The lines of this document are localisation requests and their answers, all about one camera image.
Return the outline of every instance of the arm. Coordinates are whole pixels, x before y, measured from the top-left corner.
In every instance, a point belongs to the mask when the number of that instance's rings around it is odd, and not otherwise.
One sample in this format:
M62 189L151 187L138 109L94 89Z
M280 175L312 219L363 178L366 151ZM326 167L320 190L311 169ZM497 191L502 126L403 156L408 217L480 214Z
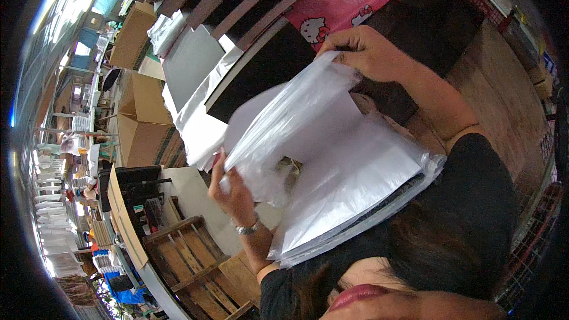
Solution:
M339 63L358 68L376 82L401 84L450 151L454 143L470 132L483 133L478 119L460 93L428 67L400 51L389 40L369 26L328 36L317 56L329 50L345 50L338 54Z
M229 194L224 194L219 186L219 182L224 174L223 162L225 157L225 153L222 152L220 159L213 167L212 181L208 194L224 212L229 214L236 226L251 227L257 222L258 216L254 210L251 191L243 184L243 179L241 179L235 168L227 173L231 184ZM267 273L273 269L278 269L278 267L273 267L265 270L268 265L273 263L273 261L267 260L273 234L265 225L260 223L257 231L249 235L240 235L239 240L243 245L253 272L257 275L259 283Z

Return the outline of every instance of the woman's left hand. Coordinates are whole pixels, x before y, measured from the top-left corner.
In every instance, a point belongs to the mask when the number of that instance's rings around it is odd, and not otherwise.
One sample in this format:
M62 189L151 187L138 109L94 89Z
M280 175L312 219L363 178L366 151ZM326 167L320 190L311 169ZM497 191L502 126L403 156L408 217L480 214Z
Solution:
M208 195L225 213L229 214L235 225L251 227L257 222L257 214L255 214L251 191L245 186L237 170L231 168L227 173L231 184L229 194L225 194L219 185L224 175L223 163L226 157L226 154L222 152L213 166Z

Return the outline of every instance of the woman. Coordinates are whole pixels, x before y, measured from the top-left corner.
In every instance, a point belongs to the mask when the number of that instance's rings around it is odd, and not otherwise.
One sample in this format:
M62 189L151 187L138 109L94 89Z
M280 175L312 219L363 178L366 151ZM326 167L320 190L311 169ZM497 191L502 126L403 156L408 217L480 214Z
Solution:
M439 181L402 211L291 269L267 260L272 234L233 169L232 189L213 168L210 197L241 234L261 286L263 319L499 319L496 295L517 219L512 180L473 111L429 68L368 26L337 32L319 54L343 50L338 63L375 82L399 82L444 143Z

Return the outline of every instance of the cartoon cat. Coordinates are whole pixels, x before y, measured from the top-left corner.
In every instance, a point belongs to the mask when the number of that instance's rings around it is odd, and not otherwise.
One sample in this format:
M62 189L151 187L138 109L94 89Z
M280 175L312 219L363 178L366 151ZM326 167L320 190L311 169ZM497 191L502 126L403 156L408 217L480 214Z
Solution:
M318 44L324 42L330 33L330 28L326 27L323 17L309 18L302 22L300 32L306 41L311 44Z
M361 23L364 22L365 19L369 18L371 15L373 15L373 10L369 5L366 5L365 7L359 10L358 16L352 19L352 26L356 27L357 25L360 25Z

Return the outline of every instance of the pink tablecloth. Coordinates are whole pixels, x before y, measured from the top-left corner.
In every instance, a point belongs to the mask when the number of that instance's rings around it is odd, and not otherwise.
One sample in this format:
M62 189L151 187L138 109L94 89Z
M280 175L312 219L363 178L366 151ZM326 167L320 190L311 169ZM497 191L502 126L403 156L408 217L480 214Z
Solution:
M389 0L298 0L284 15L318 51L332 32L361 24Z

